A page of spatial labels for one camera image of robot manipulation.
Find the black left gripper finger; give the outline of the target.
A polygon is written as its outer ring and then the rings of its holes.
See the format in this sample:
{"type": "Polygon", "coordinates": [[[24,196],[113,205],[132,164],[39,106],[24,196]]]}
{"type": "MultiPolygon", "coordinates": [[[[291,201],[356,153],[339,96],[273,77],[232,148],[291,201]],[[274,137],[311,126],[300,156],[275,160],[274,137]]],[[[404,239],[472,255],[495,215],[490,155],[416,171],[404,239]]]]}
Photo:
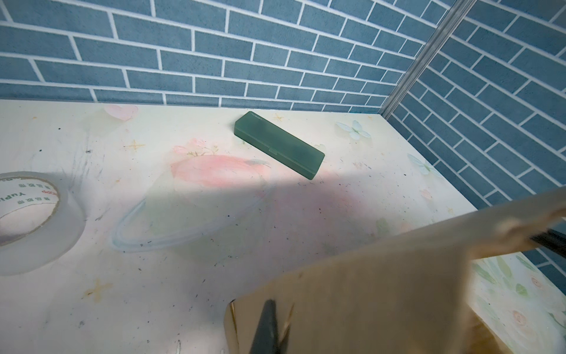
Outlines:
{"type": "Polygon", "coordinates": [[[249,353],[277,354],[279,352],[276,302],[273,299],[268,299],[262,308],[249,353]]]}

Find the brown cardboard box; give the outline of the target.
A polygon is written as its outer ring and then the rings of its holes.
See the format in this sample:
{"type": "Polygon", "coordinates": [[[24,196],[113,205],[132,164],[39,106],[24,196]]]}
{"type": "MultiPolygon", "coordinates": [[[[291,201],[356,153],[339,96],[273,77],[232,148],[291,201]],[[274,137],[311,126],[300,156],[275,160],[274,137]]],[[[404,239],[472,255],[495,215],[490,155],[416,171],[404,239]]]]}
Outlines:
{"type": "Polygon", "coordinates": [[[527,249],[565,216],[565,189],[461,215],[283,274],[230,302],[230,353],[249,353],[264,303],[279,353],[508,353],[466,301],[472,262],[527,249]]]}

